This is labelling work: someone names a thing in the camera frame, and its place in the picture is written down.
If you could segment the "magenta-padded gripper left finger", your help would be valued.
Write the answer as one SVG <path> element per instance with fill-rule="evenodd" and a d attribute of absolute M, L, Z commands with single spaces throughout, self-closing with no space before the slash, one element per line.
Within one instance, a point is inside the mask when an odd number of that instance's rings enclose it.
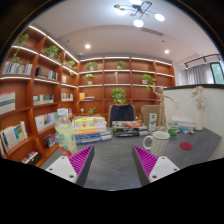
<path fill-rule="evenodd" d="M 94 155 L 94 146 L 90 145 L 70 157 L 60 156 L 47 171 L 83 187 Z"/>

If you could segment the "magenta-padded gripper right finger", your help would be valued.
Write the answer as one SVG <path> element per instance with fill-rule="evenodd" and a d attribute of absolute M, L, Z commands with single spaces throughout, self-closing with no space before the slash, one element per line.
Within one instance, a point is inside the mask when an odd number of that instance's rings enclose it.
<path fill-rule="evenodd" d="M 179 171 L 166 156 L 156 157 L 136 145 L 132 146 L 132 156 L 142 186 Z"/>

